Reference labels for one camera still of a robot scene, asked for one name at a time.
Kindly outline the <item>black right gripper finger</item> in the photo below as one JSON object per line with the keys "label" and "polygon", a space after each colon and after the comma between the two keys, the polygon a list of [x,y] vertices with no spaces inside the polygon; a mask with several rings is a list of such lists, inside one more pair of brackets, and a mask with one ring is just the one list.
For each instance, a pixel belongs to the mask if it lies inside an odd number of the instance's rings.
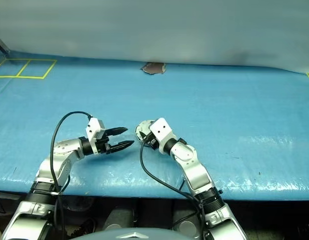
{"label": "black right gripper finger", "polygon": [[149,143],[154,139],[154,134],[152,132],[149,132],[148,134],[145,134],[143,132],[140,132],[142,142]]}

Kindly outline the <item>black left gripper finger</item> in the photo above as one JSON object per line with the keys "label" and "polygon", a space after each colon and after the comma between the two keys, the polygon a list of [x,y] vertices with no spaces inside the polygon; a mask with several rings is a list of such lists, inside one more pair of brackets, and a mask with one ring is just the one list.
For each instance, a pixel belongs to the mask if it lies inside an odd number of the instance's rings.
{"label": "black left gripper finger", "polygon": [[111,145],[109,152],[112,154],[112,153],[122,151],[130,147],[134,142],[135,142],[134,140],[125,140],[125,141],[119,142],[118,144]]}
{"label": "black left gripper finger", "polygon": [[114,127],[114,128],[107,129],[105,131],[105,134],[107,136],[117,136],[117,135],[120,135],[120,134],[126,132],[127,130],[128,130],[128,128],[126,128],[126,127]]}

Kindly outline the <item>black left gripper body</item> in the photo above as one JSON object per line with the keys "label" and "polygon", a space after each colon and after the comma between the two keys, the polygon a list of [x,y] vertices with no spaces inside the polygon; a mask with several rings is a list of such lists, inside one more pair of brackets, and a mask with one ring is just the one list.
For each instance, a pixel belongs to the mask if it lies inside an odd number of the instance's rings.
{"label": "black left gripper body", "polygon": [[109,137],[106,133],[104,133],[101,138],[96,139],[95,147],[98,154],[112,153],[112,146],[109,144]]}

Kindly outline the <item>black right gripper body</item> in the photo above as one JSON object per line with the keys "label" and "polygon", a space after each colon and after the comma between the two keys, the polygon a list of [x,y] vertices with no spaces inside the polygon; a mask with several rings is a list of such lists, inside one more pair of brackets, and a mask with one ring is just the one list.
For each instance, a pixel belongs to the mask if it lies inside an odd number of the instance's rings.
{"label": "black right gripper body", "polygon": [[159,148],[159,142],[153,134],[149,134],[145,137],[145,145],[153,150]]}

